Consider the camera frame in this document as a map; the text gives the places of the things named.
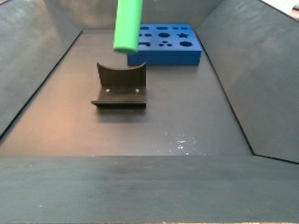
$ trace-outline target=green cylinder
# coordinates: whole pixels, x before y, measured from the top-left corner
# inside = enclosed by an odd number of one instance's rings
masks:
[[[142,0],[117,0],[113,49],[118,53],[137,53],[141,14]]]

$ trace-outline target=star-shaped hole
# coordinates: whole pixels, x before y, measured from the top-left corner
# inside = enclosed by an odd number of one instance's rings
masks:
[[[182,38],[188,38],[189,37],[189,34],[184,34],[184,33],[180,33],[180,34],[176,34],[178,36],[180,39]]]

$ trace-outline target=black bracket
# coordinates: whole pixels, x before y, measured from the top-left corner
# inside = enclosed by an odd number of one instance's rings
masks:
[[[102,109],[145,108],[145,63],[128,69],[113,69],[97,63],[100,90],[90,103]]]

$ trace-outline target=blue shape sorter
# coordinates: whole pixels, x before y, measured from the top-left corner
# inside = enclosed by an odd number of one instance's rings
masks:
[[[138,66],[197,66],[201,46],[188,24],[141,24],[137,54],[126,64]]]

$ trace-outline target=circular hole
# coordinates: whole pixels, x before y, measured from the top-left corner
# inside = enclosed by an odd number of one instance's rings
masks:
[[[192,42],[182,41],[182,42],[180,42],[180,45],[181,46],[192,46]]]
[[[169,33],[165,33],[165,32],[161,32],[161,33],[158,33],[157,34],[157,36],[160,37],[160,38],[169,38],[170,37],[170,34]]]

